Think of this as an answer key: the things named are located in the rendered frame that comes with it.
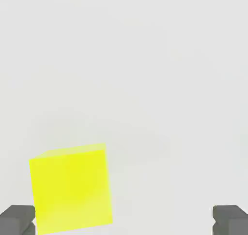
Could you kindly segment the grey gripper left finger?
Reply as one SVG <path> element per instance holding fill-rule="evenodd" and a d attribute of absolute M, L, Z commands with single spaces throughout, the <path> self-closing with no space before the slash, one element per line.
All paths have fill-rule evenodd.
<path fill-rule="evenodd" d="M 34 206 L 11 205 L 0 214 L 0 235 L 35 235 L 34 218 Z"/>

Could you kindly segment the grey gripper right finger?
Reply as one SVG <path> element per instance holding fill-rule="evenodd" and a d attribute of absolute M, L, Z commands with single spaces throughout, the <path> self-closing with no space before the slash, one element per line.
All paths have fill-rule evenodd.
<path fill-rule="evenodd" d="M 212 235 L 248 235 L 248 214 L 239 206 L 214 206 L 212 214 Z"/>

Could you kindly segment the small yellow cube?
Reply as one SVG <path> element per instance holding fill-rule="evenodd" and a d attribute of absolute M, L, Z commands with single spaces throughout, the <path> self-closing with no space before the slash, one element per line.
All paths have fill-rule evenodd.
<path fill-rule="evenodd" d="M 105 144 L 48 150 L 29 166 L 38 235 L 113 223 Z"/>

